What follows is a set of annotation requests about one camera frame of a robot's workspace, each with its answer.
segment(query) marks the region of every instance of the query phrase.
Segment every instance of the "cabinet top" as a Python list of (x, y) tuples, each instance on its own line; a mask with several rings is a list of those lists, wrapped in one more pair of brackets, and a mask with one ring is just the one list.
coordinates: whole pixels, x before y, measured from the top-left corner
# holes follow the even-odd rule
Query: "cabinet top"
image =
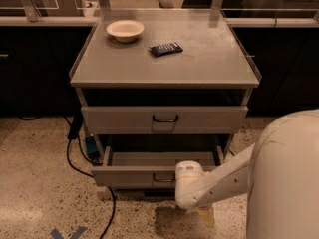
[[(254, 88), (258, 80), (223, 17), (205, 9), (105, 12), (71, 84), (80, 88)], [(120, 43), (106, 32), (118, 20), (137, 20), (143, 34)], [(177, 42), (183, 52), (154, 57), (150, 47)]]

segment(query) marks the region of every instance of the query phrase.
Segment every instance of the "black cable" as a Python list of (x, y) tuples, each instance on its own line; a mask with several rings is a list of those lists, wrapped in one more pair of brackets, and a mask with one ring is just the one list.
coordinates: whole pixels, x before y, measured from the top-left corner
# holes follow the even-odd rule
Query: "black cable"
[(233, 156), (235, 156), (235, 154), (231, 151), (231, 149), (229, 149), (230, 154), (232, 154)]
[[(64, 117), (64, 120), (68, 123), (69, 126), (72, 126), (72, 124), (68, 121), (68, 119), (67, 119), (66, 117)], [(89, 162), (91, 165), (102, 165), (101, 163), (94, 163), (93, 161), (90, 161), (88, 158), (85, 157), (84, 152), (83, 152), (82, 147), (81, 147), (80, 137), (78, 136), (77, 139), (78, 139), (79, 148), (80, 148), (80, 153), (81, 153), (82, 157), (83, 157), (87, 162)], [(76, 170), (77, 172), (80, 172), (80, 173), (83, 174), (83, 175), (86, 175), (86, 176), (88, 176), (88, 177), (90, 177), (90, 178), (93, 178), (92, 174), (89, 174), (89, 173), (87, 173), (87, 172), (84, 172), (84, 171), (80, 170), (79, 168), (75, 167), (75, 166), (72, 164), (72, 162), (71, 162), (71, 160), (70, 160), (70, 145), (71, 145), (71, 141), (72, 141), (72, 140), (69, 139), (68, 146), (67, 146), (67, 160), (68, 160), (69, 165), (70, 165), (74, 170)], [(104, 236), (106, 235), (106, 233), (108, 232), (109, 227), (111, 226), (112, 221), (113, 221), (113, 219), (114, 219), (114, 216), (115, 216), (115, 213), (116, 213), (116, 207), (117, 207), (116, 195), (114, 194), (114, 192), (113, 192), (113, 190), (112, 190), (111, 187), (108, 187), (108, 189), (109, 189), (109, 191), (110, 191), (110, 193), (111, 193), (111, 195), (112, 195), (113, 209), (112, 209), (111, 218), (109, 219), (109, 222), (108, 222), (106, 228), (105, 228), (104, 231), (102, 232), (102, 234), (101, 234), (101, 236), (100, 236), (100, 239), (103, 239), (103, 237), (104, 237)]]
[(69, 122), (69, 120), (68, 120), (65, 116), (63, 116), (63, 119), (67, 122), (67, 124), (68, 124), (69, 126), (72, 125), (72, 124)]
[(33, 117), (33, 118), (24, 118), (24, 117), (21, 117), (21, 116), (18, 116), (18, 118), (20, 120), (24, 120), (24, 121), (31, 121), (31, 120), (37, 120), (37, 119), (40, 119), (42, 118), (43, 116), (37, 116), (37, 117)]
[(83, 152), (83, 150), (82, 150), (82, 147), (81, 147), (80, 137), (78, 136), (77, 139), (78, 139), (78, 143), (79, 143), (80, 153), (81, 153), (83, 159), (85, 159), (86, 162), (90, 163), (90, 164), (93, 165), (93, 166), (102, 165), (102, 163), (95, 163), (93, 160), (90, 160), (90, 159), (88, 159), (88, 158), (85, 156), (85, 154), (84, 154), (84, 152)]
[(76, 139), (78, 137), (82, 124), (83, 115), (81, 113), (81, 110), (77, 110), (73, 115), (73, 121), (70, 126), (68, 139)]
[(112, 210), (112, 215), (111, 215), (111, 218), (108, 222), (108, 225), (106, 226), (106, 228), (104, 229), (104, 231), (102, 232), (101, 236), (99, 239), (103, 239), (103, 237), (106, 235), (106, 233), (108, 232), (109, 230), (109, 227), (111, 226), (111, 223), (114, 219), (114, 216), (116, 214), (116, 207), (117, 207), (117, 201), (116, 201), (116, 195), (114, 194), (113, 190), (111, 187), (108, 187), (111, 195), (112, 195), (112, 200), (113, 200), (113, 210)]
[[(86, 176), (88, 176), (88, 177), (90, 177), (90, 178), (93, 178), (93, 176), (92, 176), (91, 174), (89, 174), (89, 173), (87, 173), (87, 172), (84, 172), (84, 171), (78, 169), (77, 167), (75, 167), (75, 166), (72, 164), (72, 162), (71, 162), (71, 160), (70, 160), (70, 144), (71, 144), (71, 140), (69, 140), (69, 142), (68, 142), (68, 147), (67, 147), (67, 160), (68, 160), (69, 165), (70, 165), (74, 170), (76, 170), (77, 172), (80, 172), (81, 174), (84, 174), (84, 175), (86, 175)], [(112, 210), (111, 218), (110, 218), (110, 220), (109, 220), (109, 222), (108, 222), (106, 228), (105, 228), (104, 231), (102, 232), (102, 234), (101, 234), (101, 236), (100, 236), (100, 239), (102, 239), (102, 238), (106, 235), (106, 233), (108, 232), (109, 227), (111, 226), (111, 223), (112, 223), (112, 221), (113, 221), (113, 219), (114, 219), (114, 216), (115, 216), (115, 213), (116, 213), (116, 207), (117, 207), (116, 195), (114, 194), (114, 192), (113, 192), (113, 190), (112, 190), (111, 187), (108, 187), (108, 189), (109, 189), (109, 191), (110, 191), (110, 193), (111, 193), (111, 195), (112, 195), (113, 210)]]
[(82, 173), (82, 174), (84, 174), (84, 175), (86, 175), (86, 176), (89, 176), (89, 177), (93, 178), (93, 176), (92, 176), (91, 174), (80, 170), (79, 168), (77, 168), (76, 166), (74, 166), (74, 165), (71, 163), (71, 160), (70, 160), (70, 144), (71, 144), (71, 142), (72, 142), (72, 141), (69, 140), (69, 142), (68, 142), (68, 147), (67, 147), (67, 160), (68, 160), (69, 165), (70, 165), (74, 170), (76, 170), (77, 172), (80, 172), (80, 173)]

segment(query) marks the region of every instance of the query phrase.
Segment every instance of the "terrazzo floor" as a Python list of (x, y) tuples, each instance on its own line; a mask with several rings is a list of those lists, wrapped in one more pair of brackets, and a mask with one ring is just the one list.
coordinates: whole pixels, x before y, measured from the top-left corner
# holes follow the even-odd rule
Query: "terrazzo floor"
[[(239, 153), (254, 143), (273, 120), (246, 119), (232, 151)], [(1, 239), (100, 238), (112, 214), (111, 194), (69, 166), (68, 133), (63, 118), (0, 118)], [(80, 137), (85, 149), (82, 130)], [(81, 156), (76, 140), (71, 143), (70, 158), (75, 166), (90, 172), (91, 165)], [(206, 228), (196, 212), (176, 208), (171, 197), (115, 193), (116, 214), (103, 238), (245, 238), (245, 194), (214, 203), (215, 227)]]

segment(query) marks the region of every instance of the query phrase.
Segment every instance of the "ceramic bowl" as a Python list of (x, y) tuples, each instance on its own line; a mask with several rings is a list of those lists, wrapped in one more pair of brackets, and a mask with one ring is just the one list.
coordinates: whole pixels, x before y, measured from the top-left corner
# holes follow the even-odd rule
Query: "ceramic bowl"
[(114, 36), (121, 43), (134, 41), (144, 30), (141, 22), (134, 20), (120, 20), (107, 27), (108, 34)]

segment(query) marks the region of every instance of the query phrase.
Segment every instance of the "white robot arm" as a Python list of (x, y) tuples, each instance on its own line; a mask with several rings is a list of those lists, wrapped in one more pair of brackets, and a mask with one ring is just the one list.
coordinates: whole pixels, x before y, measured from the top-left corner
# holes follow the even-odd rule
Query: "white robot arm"
[(319, 238), (319, 110), (282, 117), (235, 158), (205, 174), (193, 161), (176, 167), (180, 208), (248, 193), (247, 239)]

